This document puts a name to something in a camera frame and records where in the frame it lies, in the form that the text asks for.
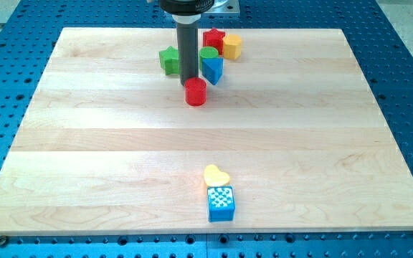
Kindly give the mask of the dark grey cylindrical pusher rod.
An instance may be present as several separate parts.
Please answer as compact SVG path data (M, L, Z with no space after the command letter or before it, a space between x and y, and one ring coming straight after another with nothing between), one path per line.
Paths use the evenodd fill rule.
M188 79L199 74L198 60L198 23L176 24L179 51L180 82L185 85Z

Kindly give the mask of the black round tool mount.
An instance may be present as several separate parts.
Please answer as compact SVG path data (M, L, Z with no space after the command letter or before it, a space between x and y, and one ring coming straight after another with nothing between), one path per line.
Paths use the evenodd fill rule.
M214 0L159 0L159 6L171 14L177 23L191 24L211 9Z

